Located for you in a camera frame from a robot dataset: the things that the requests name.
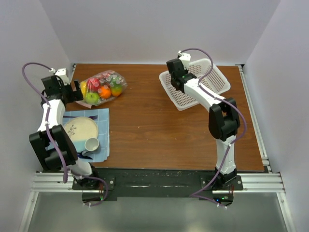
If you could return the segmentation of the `clear zip top bag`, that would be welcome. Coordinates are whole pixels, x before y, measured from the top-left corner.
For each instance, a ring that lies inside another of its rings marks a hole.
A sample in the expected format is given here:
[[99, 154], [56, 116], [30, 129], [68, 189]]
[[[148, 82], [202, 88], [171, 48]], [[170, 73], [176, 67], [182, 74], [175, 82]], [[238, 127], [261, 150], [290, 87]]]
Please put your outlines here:
[[107, 70], [83, 80], [80, 88], [83, 99], [77, 103], [92, 108], [119, 97], [127, 88], [127, 82], [119, 73]]

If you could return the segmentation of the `white plastic basket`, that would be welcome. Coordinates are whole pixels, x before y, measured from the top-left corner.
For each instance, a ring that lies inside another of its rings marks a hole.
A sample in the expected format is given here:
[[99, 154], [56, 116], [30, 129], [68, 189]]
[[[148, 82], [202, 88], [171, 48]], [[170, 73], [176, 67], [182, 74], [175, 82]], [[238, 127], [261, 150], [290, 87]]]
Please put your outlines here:
[[189, 94], [177, 91], [171, 85], [168, 71], [159, 75], [162, 87], [179, 111], [198, 105], [200, 101], [204, 107], [209, 108], [213, 103], [219, 103], [214, 100], [214, 97], [222, 98], [221, 94], [231, 88], [227, 78], [216, 65], [211, 66], [211, 61], [207, 58], [191, 62], [189, 72], [197, 77], [184, 85], [184, 90]]

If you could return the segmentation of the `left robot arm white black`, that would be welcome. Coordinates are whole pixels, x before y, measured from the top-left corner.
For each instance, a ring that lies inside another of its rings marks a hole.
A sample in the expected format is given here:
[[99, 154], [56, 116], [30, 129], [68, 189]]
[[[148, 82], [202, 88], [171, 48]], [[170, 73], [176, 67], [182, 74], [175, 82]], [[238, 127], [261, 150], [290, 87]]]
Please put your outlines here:
[[62, 125], [66, 105], [83, 99], [78, 81], [74, 82], [76, 89], [72, 89], [70, 84], [65, 84], [60, 76], [54, 74], [43, 78], [42, 83], [42, 122], [37, 132], [29, 136], [41, 166], [45, 171], [62, 171], [64, 183], [71, 173], [79, 186], [86, 189], [98, 188], [100, 178], [97, 171], [90, 163], [81, 161]]

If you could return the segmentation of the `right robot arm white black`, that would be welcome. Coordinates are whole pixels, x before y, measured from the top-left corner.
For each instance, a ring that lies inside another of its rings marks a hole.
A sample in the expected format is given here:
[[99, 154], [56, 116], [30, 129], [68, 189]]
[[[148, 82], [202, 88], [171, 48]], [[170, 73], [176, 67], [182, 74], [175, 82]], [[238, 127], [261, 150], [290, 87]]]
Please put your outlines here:
[[237, 141], [241, 114], [236, 101], [233, 98], [226, 99], [206, 88], [201, 79], [188, 71], [180, 58], [167, 61], [167, 68], [172, 86], [177, 91], [194, 98], [209, 112], [209, 132], [216, 140], [215, 175], [198, 193], [208, 189], [213, 183], [217, 188], [225, 190], [232, 185], [232, 179], [237, 176], [235, 142]]

